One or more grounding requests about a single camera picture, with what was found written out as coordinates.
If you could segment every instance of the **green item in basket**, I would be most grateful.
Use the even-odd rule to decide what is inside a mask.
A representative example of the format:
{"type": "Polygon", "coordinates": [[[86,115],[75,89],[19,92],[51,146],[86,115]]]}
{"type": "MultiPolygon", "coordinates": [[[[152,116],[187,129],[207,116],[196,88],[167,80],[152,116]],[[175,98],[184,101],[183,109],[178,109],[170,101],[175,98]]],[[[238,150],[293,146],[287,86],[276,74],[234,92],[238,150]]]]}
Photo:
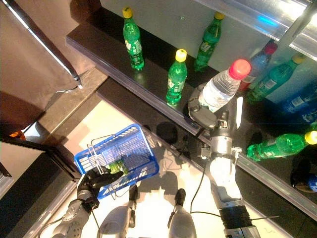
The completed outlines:
{"type": "Polygon", "coordinates": [[[111,169],[111,172],[110,172],[111,174],[115,174],[119,171],[124,172],[125,175],[128,174],[128,169],[124,165],[124,162],[122,159],[117,160],[117,161],[109,164],[108,166],[109,166],[109,169],[111,169]]]}

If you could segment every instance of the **display shelf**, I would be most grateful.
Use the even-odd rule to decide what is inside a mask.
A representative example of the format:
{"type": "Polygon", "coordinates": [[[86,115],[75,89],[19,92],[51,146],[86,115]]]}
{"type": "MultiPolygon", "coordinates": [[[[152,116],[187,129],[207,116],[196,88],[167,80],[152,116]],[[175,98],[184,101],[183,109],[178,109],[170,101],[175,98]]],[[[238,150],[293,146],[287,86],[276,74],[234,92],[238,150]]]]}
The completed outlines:
{"type": "MultiPolygon", "coordinates": [[[[261,32],[275,40],[303,13],[309,0],[195,0],[261,32]]],[[[317,14],[290,44],[317,60],[317,14]]]]}

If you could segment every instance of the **yellow bottle cap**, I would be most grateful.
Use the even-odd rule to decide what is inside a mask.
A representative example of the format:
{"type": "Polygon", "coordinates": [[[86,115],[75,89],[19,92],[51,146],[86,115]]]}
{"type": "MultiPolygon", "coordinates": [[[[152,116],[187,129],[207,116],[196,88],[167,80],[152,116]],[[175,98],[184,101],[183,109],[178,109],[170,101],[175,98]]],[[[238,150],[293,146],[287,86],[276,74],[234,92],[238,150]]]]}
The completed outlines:
{"type": "Polygon", "coordinates": [[[216,13],[214,14],[214,18],[216,18],[218,20],[222,20],[224,18],[224,14],[216,11],[216,13]]]}
{"type": "Polygon", "coordinates": [[[305,59],[306,59],[306,56],[301,53],[297,53],[292,57],[292,61],[297,64],[304,62],[305,59]]]}
{"type": "Polygon", "coordinates": [[[124,18],[131,18],[132,17],[132,9],[129,7],[125,7],[122,9],[122,14],[124,18]]]}
{"type": "Polygon", "coordinates": [[[175,56],[175,59],[178,61],[178,62],[184,62],[185,59],[187,57],[187,52],[186,50],[184,49],[179,49],[176,51],[176,56],[175,56]]]}
{"type": "Polygon", "coordinates": [[[305,134],[305,140],[310,145],[317,144],[317,131],[313,130],[305,134]]]}

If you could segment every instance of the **robotic arm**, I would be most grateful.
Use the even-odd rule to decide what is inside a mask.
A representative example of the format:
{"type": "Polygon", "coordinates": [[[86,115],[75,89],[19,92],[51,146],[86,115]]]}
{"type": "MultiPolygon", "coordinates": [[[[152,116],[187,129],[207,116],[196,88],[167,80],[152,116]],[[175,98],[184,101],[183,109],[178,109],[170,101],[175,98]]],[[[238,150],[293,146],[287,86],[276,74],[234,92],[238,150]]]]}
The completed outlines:
{"type": "Polygon", "coordinates": [[[237,129],[237,99],[234,97],[219,111],[212,113],[208,107],[200,105],[200,85],[189,100],[191,119],[210,131],[211,146],[203,145],[202,158],[208,159],[205,173],[211,181],[211,192],[223,221],[226,238],[260,238],[252,225],[238,185],[235,181],[235,160],[241,148],[233,147],[233,134],[237,129]]]}
{"type": "Polygon", "coordinates": [[[110,174],[110,170],[103,166],[102,170],[106,173],[101,175],[94,168],[83,176],[77,188],[77,199],[70,202],[61,223],[54,229],[52,238],[80,238],[91,211],[99,206],[97,196],[100,188],[123,175],[121,171],[110,174]]]}

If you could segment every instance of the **red bottle cap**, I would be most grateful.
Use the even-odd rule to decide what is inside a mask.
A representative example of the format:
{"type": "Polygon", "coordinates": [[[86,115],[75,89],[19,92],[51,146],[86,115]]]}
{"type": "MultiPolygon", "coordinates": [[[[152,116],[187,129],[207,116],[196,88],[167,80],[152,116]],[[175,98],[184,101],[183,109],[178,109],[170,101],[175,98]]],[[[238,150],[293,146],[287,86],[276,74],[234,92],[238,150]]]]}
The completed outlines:
{"type": "Polygon", "coordinates": [[[268,55],[272,55],[277,50],[277,43],[270,42],[266,45],[264,52],[268,55]]]}
{"type": "Polygon", "coordinates": [[[245,59],[237,59],[229,68],[229,75],[235,80],[244,79],[251,70],[251,65],[245,59]]]}

